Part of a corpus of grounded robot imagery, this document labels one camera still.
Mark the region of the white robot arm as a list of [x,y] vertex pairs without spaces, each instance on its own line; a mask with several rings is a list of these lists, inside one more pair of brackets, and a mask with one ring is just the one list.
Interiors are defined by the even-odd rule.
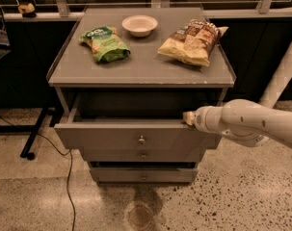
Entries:
[[292,148],[292,112],[248,100],[231,100],[222,107],[203,106],[184,112],[183,120],[201,132],[218,134],[246,147],[257,147],[270,138]]

